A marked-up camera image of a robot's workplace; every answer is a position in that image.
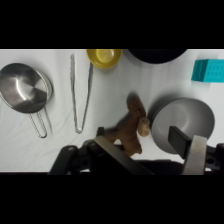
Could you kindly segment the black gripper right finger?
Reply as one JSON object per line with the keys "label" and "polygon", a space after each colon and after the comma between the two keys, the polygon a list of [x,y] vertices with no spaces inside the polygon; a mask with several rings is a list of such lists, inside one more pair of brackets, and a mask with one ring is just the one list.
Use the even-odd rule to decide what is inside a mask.
{"label": "black gripper right finger", "polygon": [[206,163],[207,139],[195,135],[190,139],[178,127],[169,128],[168,142],[184,160],[182,175],[203,175]]}

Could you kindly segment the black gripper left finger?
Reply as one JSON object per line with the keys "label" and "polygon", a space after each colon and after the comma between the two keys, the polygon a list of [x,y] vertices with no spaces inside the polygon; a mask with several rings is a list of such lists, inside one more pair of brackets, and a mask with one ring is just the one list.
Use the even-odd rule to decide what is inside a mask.
{"label": "black gripper left finger", "polygon": [[94,139],[94,153],[98,166],[102,171],[120,175],[152,175],[152,172],[132,160],[121,149],[112,144],[104,136],[104,128],[100,127]]}

